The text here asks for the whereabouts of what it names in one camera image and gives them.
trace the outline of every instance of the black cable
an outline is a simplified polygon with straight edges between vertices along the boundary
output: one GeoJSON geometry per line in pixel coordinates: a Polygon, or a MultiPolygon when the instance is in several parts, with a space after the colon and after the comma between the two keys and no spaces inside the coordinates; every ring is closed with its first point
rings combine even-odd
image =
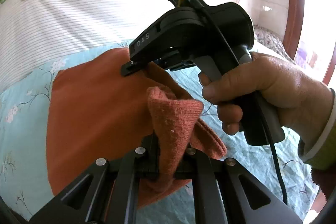
{"type": "Polygon", "coordinates": [[[206,10],[206,8],[204,7],[204,5],[199,1],[199,0],[188,0],[189,3],[191,4],[191,6],[195,9],[200,11],[205,18],[207,19],[209,25],[215,29],[215,31],[217,32],[217,34],[219,35],[219,39],[223,42],[224,46],[226,47],[226,49],[231,53],[231,57],[233,58],[234,62],[236,63],[236,66],[239,65],[239,61],[237,59],[237,57],[235,56],[235,54],[233,53],[229,43],[226,41],[224,35],[222,34],[222,32],[220,31],[219,27],[217,26],[216,22],[212,19],[211,15],[209,14],[209,12],[206,10]]]}
{"type": "MultiPolygon", "coordinates": [[[[231,56],[232,56],[233,60],[235,61],[236,65],[238,66],[239,65],[239,61],[237,60],[236,55],[232,51],[230,45],[226,41],[226,39],[225,39],[224,35],[222,34],[221,30],[217,26],[216,22],[212,19],[211,15],[206,10],[206,8],[204,7],[204,5],[199,0],[188,0],[188,1],[189,1],[189,3],[191,4],[191,6],[195,10],[200,11],[205,16],[205,18],[207,19],[209,25],[213,29],[215,29],[215,31],[218,33],[219,38],[222,40],[222,42],[225,45],[226,49],[231,53],[231,56]]],[[[260,107],[259,107],[259,113],[261,113],[261,118],[263,119],[263,124],[266,126],[266,128],[264,128],[265,135],[266,135],[266,139],[267,139],[267,141],[269,143],[269,146],[271,148],[272,158],[273,158],[273,162],[274,162],[275,171],[276,171],[276,174],[277,174],[277,177],[278,177],[278,181],[279,181],[279,184],[280,184],[280,188],[281,188],[281,192],[282,192],[282,197],[283,197],[283,202],[287,205],[286,186],[285,186],[285,183],[284,183],[283,178],[281,176],[281,171],[280,171],[280,166],[279,166],[279,162],[278,162],[277,151],[275,150],[273,138],[271,136],[271,133],[270,133],[268,125],[267,125],[267,121],[266,121],[264,115],[262,114],[262,111],[261,111],[260,107]]]]}
{"type": "Polygon", "coordinates": [[[271,148],[271,153],[272,153],[272,158],[273,158],[273,162],[274,162],[275,172],[277,174],[277,178],[278,178],[280,188],[281,188],[281,192],[282,192],[282,199],[283,199],[284,204],[287,205],[287,202],[288,202],[287,201],[287,191],[286,191],[286,186],[285,186],[284,180],[283,180],[282,175],[281,175],[280,166],[279,166],[279,162],[278,162],[277,151],[275,150],[273,138],[272,138],[272,135],[269,131],[268,124],[266,122],[266,119],[265,119],[264,115],[261,115],[261,118],[263,119],[263,123],[266,126],[266,128],[264,128],[265,129],[265,135],[266,135],[266,139],[269,143],[269,146],[271,148]]]}
{"type": "Polygon", "coordinates": [[[210,107],[206,111],[204,111],[203,113],[201,113],[201,116],[203,116],[205,113],[207,113],[212,106],[213,106],[213,104],[211,104],[210,107]]]}

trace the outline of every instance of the metal pin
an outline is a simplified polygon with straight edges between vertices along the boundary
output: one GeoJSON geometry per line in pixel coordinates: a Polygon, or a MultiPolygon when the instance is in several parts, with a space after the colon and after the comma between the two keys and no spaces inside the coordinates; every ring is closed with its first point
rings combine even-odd
{"type": "Polygon", "coordinates": [[[104,158],[99,158],[99,159],[96,160],[96,164],[98,166],[105,165],[105,163],[106,163],[106,159],[104,159],[104,158]]]}
{"type": "Polygon", "coordinates": [[[135,149],[135,153],[142,155],[143,153],[146,152],[146,149],[144,147],[138,147],[135,149]]]}
{"type": "Polygon", "coordinates": [[[188,155],[195,155],[195,153],[196,153],[196,149],[195,148],[187,148],[186,150],[186,153],[188,154],[188,155]]]}
{"type": "Polygon", "coordinates": [[[235,166],[237,161],[236,161],[235,159],[233,159],[233,158],[227,158],[227,159],[225,160],[225,162],[226,162],[226,164],[229,165],[229,166],[235,166]]]}

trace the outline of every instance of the orange towel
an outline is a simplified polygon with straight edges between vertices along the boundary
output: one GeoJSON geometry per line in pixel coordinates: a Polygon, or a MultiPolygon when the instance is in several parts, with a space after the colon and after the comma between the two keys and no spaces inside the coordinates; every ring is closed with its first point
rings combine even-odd
{"type": "Polygon", "coordinates": [[[120,158],[153,130],[159,139],[160,176],[155,182],[141,181],[139,206],[188,183],[173,179],[188,142],[212,158],[225,155],[222,141],[199,118],[201,102],[153,63],[122,77],[120,67],[127,61],[128,49],[113,49],[56,76],[46,140],[53,194],[97,158],[120,158]]]}

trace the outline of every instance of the light blue bedsheet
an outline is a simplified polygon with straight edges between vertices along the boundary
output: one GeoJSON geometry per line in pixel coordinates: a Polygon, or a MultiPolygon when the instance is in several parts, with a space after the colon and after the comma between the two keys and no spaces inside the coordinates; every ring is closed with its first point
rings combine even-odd
{"type": "MultiPolygon", "coordinates": [[[[87,62],[106,50],[125,46],[112,44],[68,55],[34,69],[26,78],[0,95],[0,195],[24,218],[30,219],[53,194],[48,183],[45,141],[52,81],[60,69],[87,62]]],[[[190,94],[204,102],[198,82],[199,70],[189,68],[171,72],[172,77],[190,94]]],[[[282,199],[269,147],[248,146],[243,133],[223,133],[216,107],[203,114],[204,121],[228,148],[227,156],[236,158],[275,195],[282,199]]],[[[284,129],[286,139],[276,144],[280,167],[288,193],[288,204],[300,218],[310,209],[318,187],[310,178],[310,167],[297,156],[298,135],[284,129]]],[[[138,210],[137,223],[195,223],[192,187],[138,210]]]]}

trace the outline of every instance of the fingernail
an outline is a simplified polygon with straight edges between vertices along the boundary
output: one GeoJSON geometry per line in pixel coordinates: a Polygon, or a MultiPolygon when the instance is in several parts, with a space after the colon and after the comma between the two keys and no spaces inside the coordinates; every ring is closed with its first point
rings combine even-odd
{"type": "Polygon", "coordinates": [[[204,86],[203,86],[203,84],[202,84],[202,81],[201,81],[200,75],[198,75],[198,80],[199,80],[199,83],[201,84],[201,86],[202,86],[202,87],[204,87],[204,86]]]}
{"type": "Polygon", "coordinates": [[[212,85],[207,85],[202,90],[202,95],[205,99],[210,99],[214,97],[216,94],[216,90],[212,85]]]}

